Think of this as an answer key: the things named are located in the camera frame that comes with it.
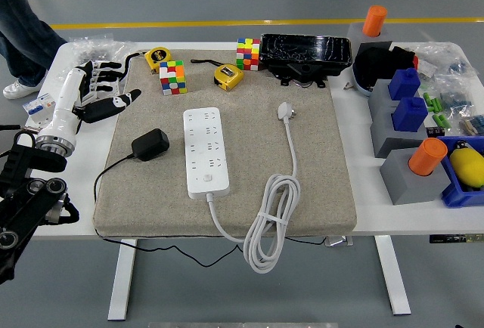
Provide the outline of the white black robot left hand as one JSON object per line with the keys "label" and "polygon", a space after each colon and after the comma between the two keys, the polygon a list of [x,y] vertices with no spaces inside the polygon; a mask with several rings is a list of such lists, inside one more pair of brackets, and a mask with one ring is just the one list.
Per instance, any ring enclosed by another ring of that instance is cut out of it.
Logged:
{"label": "white black robot left hand", "polygon": [[82,122],[92,124],[124,111],[140,95],[139,89],[120,94],[129,63],[90,60],[68,72],[53,117],[36,137],[36,148],[69,156],[76,147]]}

